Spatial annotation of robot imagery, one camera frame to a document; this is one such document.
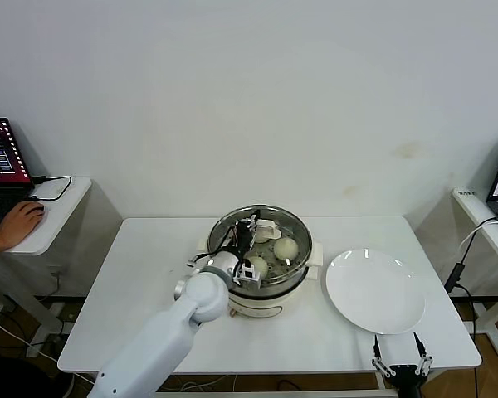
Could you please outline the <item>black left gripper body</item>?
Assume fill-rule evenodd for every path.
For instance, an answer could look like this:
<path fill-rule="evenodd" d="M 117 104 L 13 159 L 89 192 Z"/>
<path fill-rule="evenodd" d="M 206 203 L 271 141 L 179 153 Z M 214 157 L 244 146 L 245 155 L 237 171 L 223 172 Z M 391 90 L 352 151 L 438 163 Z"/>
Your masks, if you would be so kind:
<path fill-rule="evenodd" d="M 235 228 L 236 248 L 238 251 L 249 251 L 253 245 L 253 223 L 239 221 Z"/>

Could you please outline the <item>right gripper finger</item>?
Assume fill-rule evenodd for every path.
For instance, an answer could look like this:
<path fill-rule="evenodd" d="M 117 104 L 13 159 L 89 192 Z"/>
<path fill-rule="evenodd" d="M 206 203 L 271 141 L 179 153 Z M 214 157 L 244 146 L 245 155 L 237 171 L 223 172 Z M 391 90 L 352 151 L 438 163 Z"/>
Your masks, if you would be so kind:
<path fill-rule="evenodd" d="M 372 364 L 375 367 L 375 369 L 378 372 L 380 372 L 385 378 L 391 378 L 394 376 L 394 371 L 392 371 L 388 366 L 386 366 L 383 363 L 377 335 L 374 335 Z"/>
<path fill-rule="evenodd" d="M 433 363 L 432 356 L 427 353 L 424 344 L 415 332 L 413 333 L 413 336 L 420 356 L 420 361 L 415 370 L 415 374 L 417 376 L 428 376 Z"/>

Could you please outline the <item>person's bare hand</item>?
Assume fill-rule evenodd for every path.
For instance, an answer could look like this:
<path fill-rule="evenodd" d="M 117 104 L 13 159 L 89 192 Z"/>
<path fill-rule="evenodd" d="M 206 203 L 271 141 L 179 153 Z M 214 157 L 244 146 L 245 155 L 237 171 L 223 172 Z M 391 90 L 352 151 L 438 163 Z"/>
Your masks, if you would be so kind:
<path fill-rule="evenodd" d="M 5 249 L 21 243 L 42 221 L 44 206 L 36 201 L 16 204 L 0 224 L 0 246 Z"/>

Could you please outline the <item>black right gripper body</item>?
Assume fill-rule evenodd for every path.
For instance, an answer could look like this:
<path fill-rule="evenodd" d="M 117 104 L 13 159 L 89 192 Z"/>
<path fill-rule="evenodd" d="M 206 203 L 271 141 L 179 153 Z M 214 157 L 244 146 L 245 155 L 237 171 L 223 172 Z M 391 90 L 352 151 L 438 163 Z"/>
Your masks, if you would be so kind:
<path fill-rule="evenodd" d="M 427 378 L 418 365 L 392 365 L 389 375 L 387 381 L 396 389 L 399 398 L 422 398 L 421 387 Z"/>

